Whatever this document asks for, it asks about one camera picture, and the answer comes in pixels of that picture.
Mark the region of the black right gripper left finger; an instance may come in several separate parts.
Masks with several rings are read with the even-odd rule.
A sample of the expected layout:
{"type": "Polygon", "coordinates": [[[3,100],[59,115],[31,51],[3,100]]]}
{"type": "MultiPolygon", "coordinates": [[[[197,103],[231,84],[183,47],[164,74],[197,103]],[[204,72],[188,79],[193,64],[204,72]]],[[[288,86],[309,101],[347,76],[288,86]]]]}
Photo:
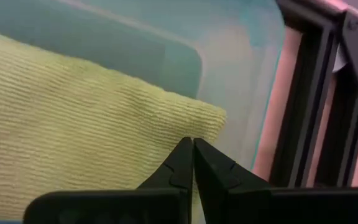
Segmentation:
{"type": "Polygon", "coordinates": [[[173,188],[181,192],[181,215],[191,224],[193,194],[193,141],[184,137],[174,147],[158,169],[137,189],[173,188]]]}

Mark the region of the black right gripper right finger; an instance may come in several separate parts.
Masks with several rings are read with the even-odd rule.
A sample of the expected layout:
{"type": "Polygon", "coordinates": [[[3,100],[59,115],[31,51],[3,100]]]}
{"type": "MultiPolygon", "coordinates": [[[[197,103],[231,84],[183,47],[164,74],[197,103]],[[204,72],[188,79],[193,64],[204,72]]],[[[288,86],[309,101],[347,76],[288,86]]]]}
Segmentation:
{"type": "Polygon", "coordinates": [[[194,139],[194,168],[206,224],[262,223],[267,181],[201,138],[194,139]]]}

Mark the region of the lime green microfiber towel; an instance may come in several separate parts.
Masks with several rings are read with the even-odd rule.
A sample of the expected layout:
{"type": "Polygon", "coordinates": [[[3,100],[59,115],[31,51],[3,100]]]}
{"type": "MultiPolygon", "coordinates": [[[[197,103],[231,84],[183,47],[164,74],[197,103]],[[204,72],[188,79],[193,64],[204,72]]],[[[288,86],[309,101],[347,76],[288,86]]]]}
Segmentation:
{"type": "Polygon", "coordinates": [[[130,189],[226,112],[0,34],[0,220],[54,190],[130,189]]]}

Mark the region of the translucent teal plastic bin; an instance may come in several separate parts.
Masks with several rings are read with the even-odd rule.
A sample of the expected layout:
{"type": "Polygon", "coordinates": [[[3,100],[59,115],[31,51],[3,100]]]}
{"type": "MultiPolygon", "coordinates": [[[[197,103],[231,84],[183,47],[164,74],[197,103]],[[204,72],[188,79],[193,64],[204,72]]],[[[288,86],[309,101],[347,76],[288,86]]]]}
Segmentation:
{"type": "Polygon", "coordinates": [[[254,165],[284,38],[275,0],[0,0],[0,34],[225,109],[216,147],[254,165]]]}

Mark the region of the black aluminium rig frame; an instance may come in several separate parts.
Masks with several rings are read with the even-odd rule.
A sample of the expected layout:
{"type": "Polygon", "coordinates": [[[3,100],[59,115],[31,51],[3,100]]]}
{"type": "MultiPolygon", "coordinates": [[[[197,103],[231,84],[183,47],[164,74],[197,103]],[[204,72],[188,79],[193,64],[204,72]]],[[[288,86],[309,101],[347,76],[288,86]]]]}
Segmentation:
{"type": "Polygon", "coordinates": [[[358,12],[322,2],[276,2],[301,42],[269,182],[307,184],[324,104],[332,95],[313,184],[350,186],[358,158],[358,12]]]}

